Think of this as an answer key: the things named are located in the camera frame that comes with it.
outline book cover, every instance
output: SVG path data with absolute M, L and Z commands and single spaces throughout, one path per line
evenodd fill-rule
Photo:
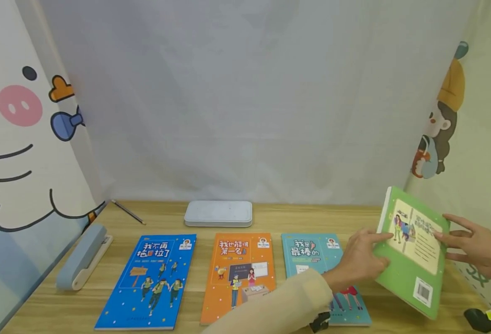
M 450 222 L 420 200 L 389 187 L 377 232 L 394 237 L 377 243 L 374 254 L 390 259 L 376 281 L 435 320 L 438 315 L 446 247 L 433 231 L 450 232 Z
M 269 233 L 217 233 L 201 312 L 208 325 L 276 288 Z
M 336 267 L 343 254 L 334 233 L 283 233 L 281 237 L 287 277 L 308 268 L 323 274 Z M 370 326 L 372 323 L 356 286 L 335 293 L 329 308 L 330 326 Z
M 195 234 L 142 236 L 95 330 L 172 330 L 195 241 Z

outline sleeve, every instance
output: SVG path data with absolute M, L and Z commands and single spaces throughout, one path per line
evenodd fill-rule
M 202 334 L 291 333 L 329 310 L 332 299 L 333 291 L 322 275 L 309 269 L 262 298 L 228 312 Z

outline white plastic box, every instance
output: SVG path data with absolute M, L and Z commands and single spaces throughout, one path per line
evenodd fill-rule
M 188 204 L 186 226 L 249 227 L 253 221 L 253 205 L 248 201 L 194 200 Z

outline cartoon pig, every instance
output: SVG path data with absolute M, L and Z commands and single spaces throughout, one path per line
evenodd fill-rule
M 0 25 L 21 25 L 0 27 L 1 231 L 20 231 L 53 212 L 82 218 L 102 201 L 90 192 L 69 143 L 83 131 L 81 115 L 58 109 L 58 101 L 74 95 L 72 87 L 62 77 L 47 79 L 17 15 L 8 7 L 0 12 Z

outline wooden desk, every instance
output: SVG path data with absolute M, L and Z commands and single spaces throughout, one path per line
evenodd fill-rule
M 115 205 L 109 204 L 97 218 L 114 236 L 111 247 L 81 291 L 57 292 L 56 274 L 70 252 L 48 275 L 33 295 L 2 330 L 3 334 L 81 334 L 94 333 L 93 327 L 123 268 L 144 234 L 197 233 L 188 282 L 183 294 L 175 333 L 200 333 L 200 312 L 207 273 L 217 228 L 188 228 L 183 223 L 187 203 L 121 202 L 144 219 L 141 225 Z M 345 246 L 348 238 L 362 227 L 375 228 L 379 220 L 377 207 L 255 205 L 253 226 L 248 229 L 225 229 L 236 232 L 270 231 L 273 239 L 277 284 L 285 281 L 284 258 L 280 233 L 335 232 Z M 369 328 L 329 328 L 322 333 L 471 333 L 463 317 L 468 307 L 485 308 L 453 264 L 446 265 L 440 314 L 436 321 L 427 320 L 399 298 L 375 282 L 359 285 L 372 317 Z M 298 333 L 311 333 L 303 328 Z

